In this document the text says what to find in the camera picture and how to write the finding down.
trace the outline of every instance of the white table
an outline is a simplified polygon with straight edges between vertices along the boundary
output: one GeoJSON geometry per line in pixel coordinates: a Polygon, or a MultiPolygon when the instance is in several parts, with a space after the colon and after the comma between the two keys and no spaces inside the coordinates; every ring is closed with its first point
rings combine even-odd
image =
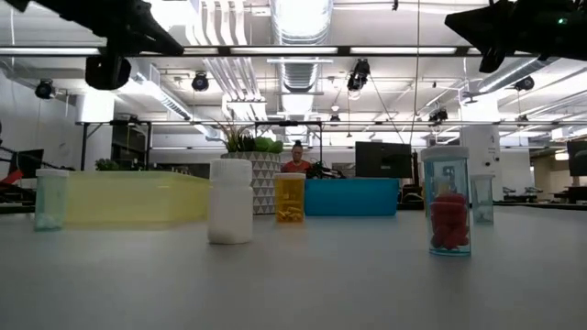
{"type": "Polygon", "coordinates": [[[496,208],[471,258],[427,252],[423,213],[33,233],[0,218],[0,329],[585,329],[587,213],[496,208]]]}

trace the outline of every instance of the yellow bin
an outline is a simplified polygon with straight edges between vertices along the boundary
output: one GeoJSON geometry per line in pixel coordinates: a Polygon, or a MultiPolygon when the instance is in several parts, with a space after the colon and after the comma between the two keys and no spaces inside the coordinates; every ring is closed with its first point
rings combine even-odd
{"type": "Polygon", "coordinates": [[[277,173],[275,180],[275,217],[278,223],[302,223],[304,221],[303,173],[277,173]]]}

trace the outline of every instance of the person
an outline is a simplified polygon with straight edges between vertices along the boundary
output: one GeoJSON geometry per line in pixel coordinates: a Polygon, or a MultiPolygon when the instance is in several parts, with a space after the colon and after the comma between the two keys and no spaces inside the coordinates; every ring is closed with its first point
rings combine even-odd
{"type": "Polygon", "coordinates": [[[295,141],[292,148],[293,160],[283,165],[283,173],[305,173],[312,165],[310,162],[302,159],[304,156],[304,147],[301,141],[295,141]]]}

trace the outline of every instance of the black monitor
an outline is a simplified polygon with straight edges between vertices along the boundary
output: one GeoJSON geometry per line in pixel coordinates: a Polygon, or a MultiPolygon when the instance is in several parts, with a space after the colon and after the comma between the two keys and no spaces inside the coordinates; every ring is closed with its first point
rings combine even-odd
{"type": "Polygon", "coordinates": [[[412,147],[382,142],[355,143],[356,176],[412,178],[412,147]]]}
{"type": "Polygon", "coordinates": [[[570,176],[587,176],[587,141],[567,142],[570,176]]]}
{"type": "Polygon", "coordinates": [[[37,170],[42,166],[43,151],[43,149],[36,149],[13,153],[9,172],[20,170],[23,179],[37,178],[37,170]]]}

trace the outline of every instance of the red shirt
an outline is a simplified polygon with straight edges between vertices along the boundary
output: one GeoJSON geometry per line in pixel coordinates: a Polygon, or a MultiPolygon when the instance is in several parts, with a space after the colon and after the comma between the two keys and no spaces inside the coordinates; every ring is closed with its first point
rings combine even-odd
{"type": "Polygon", "coordinates": [[[305,173],[312,165],[305,160],[298,165],[294,164],[294,161],[290,161],[283,165],[282,172],[284,173],[305,173]]]}

